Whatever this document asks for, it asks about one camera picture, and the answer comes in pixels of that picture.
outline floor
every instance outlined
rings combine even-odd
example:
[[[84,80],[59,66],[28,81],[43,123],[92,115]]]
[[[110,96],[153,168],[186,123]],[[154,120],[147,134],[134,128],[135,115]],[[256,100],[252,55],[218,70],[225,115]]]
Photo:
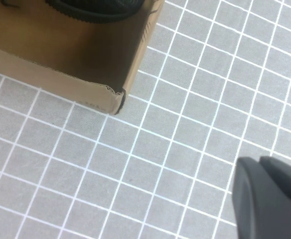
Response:
[[[0,75],[0,239],[236,239],[242,155],[291,165],[291,0],[169,0],[118,116]]]

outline dark gray plastic object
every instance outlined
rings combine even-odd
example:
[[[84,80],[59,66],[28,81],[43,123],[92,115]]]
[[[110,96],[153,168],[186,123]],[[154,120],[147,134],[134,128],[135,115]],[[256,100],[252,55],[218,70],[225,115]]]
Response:
[[[239,239],[291,239],[291,166],[239,158],[232,199]]]

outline black rubber tire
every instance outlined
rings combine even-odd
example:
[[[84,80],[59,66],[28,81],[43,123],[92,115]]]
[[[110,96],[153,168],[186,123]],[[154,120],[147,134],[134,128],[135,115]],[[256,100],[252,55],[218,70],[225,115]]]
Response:
[[[57,11],[77,20],[91,23],[110,23],[120,21],[134,15],[139,11],[145,0],[135,0],[136,4],[134,4],[131,8],[120,5],[122,0],[91,0],[91,2],[94,3],[98,1],[101,3],[96,3],[95,7],[99,10],[99,12],[73,7],[66,4],[63,0],[46,0],[46,3]]]

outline brown cardboard box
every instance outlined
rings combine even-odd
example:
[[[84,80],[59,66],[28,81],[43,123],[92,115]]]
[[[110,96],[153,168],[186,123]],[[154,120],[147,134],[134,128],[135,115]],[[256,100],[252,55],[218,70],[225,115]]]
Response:
[[[0,4],[0,73],[110,114],[129,93],[164,0],[145,0],[134,16],[92,24],[45,0]]]

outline cardboard flap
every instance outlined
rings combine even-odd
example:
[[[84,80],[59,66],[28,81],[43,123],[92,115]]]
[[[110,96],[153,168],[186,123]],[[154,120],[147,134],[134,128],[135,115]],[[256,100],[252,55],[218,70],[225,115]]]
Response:
[[[1,50],[0,72],[56,95],[89,105],[110,114],[117,113],[124,96],[124,93],[115,94],[106,85],[76,79],[20,59]]]

